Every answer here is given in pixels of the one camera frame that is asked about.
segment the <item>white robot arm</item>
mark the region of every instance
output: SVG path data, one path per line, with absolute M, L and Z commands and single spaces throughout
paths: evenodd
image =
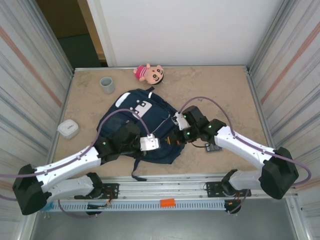
M 196 106 L 190 106 L 174 116 L 179 130 L 168 136 L 169 144 L 181 145 L 197 139 L 228 149 L 254 165 L 257 170 L 231 170 L 222 179 L 222 190 L 228 196 L 243 189 L 263 190 L 274 199 L 281 199 L 299 177 L 295 164 L 279 157 L 292 159 L 290 152 L 280 147 L 275 150 L 254 142 L 237 132 L 224 122 L 208 119 Z
M 95 198 L 103 190 L 101 179 L 96 173 L 90 172 L 80 178 L 68 178 L 116 160 L 120 155 L 132 154 L 138 158 L 145 156 L 147 151 L 158 148 L 160 148 L 158 138 L 153 134 L 141 137 L 139 127 L 128 123 L 108 137 L 99 137 L 90 149 L 87 146 L 76 154 L 45 166 L 36 168 L 30 164 L 23 166 L 19 175 L 35 174 L 35 176 L 16 178 L 12 189 L 23 215 L 35 213 L 47 203 L 60 198 L 77 195 Z
M 234 135 L 225 123 L 217 119 L 208 121 L 196 106 L 188 107 L 183 113 L 177 112 L 173 121 L 179 126 L 179 130 L 168 136 L 168 144 L 183 145 L 201 139 L 238 154 L 257 168 L 255 171 L 233 169 L 227 173 L 221 181 L 221 191 L 226 196 L 233 196 L 240 190 L 253 189 L 264 190 L 271 197 L 281 199 L 299 176 L 293 163 L 264 153 L 272 152 L 292 159 L 288 150 L 283 147 L 274 150 L 238 133 Z M 100 196 L 103 184 L 96 173 L 88 173 L 80 178 L 68 178 L 116 160 L 120 155 L 132 154 L 134 158 L 139 158 L 145 156 L 148 151 L 161 147 L 159 139 L 153 134 L 146 137 L 140 135 L 140 129 L 135 124 L 128 123 L 108 137 L 99 137 L 88 151 L 86 147 L 72 156 L 45 166 L 22 167 L 19 175 L 45 173 L 15 180 L 12 188 L 22 214 L 37 212 L 47 203 L 60 198 L 77 195 L 92 198 Z

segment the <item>corrugated metal wall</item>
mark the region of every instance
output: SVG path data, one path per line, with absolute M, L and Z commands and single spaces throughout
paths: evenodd
M 320 1 L 296 0 L 253 66 L 262 111 L 277 147 L 306 164 L 297 189 L 314 238 L 320 238 Z
M 72 69 L 33 1 L 0 1 L 0 173 L 47 163 Z M 0 193 L 14 197 L 14 179 Z M 17 202 L 0 199 L 0 239 L 21 220 Z

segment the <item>ceramic cup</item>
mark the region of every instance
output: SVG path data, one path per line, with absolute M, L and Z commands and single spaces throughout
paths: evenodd
M 100 80 L 100 86 L 106 94 L 112 94 L 115 91 L 115 83 L 111 77 L 105 76 Z

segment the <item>stuffed doll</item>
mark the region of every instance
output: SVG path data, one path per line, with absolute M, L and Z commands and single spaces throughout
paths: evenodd
M 148 84 L 157 85 L 164 79 L 164 69 L 158 66 L 150 66 L 149 63 L 146 66 L 138 66 L 133 70 L 133 73 L 140 82 L 146 80 Z

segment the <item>wooden table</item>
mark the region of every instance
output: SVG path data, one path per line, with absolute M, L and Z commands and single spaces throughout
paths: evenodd
M 242 66 L 199 66 L 164 68 L 164 83 L 155 86 L 154 93 L 160 95 L 177 110 L 190 98 L 206 96 L 217 101 L 228 113 L 234 129 L 240 134 L 266 145 L 265 135 L 249 89 Z M 115 92 L 105 94 L 100 79 L 111 77 Z M 76 71 L 64 119 L 78 123 L 80 132 L 72 139 L 59 137 L 54 161 L 77 153 L 94 139 L 99 120 L 116 99 L 128 90 L 148 89 L 147 83 L 139 82 L 133 69 L 108 69 Z M 201 112 L 209 119 L 227 123 L 223 113 L 206 100 L 195 100 Z M 130 176 L 134 159 L 121 156 L 117 160 L 90 169 L 101 177 Z M 195 173 L 226 173 L 231 169 L 255 169 L 247 161 L 223 149 L 221 152 L 206 153 L 203 148 L 188 144 L 171 165 L 140 162 L 135 175 L 167 175 Z

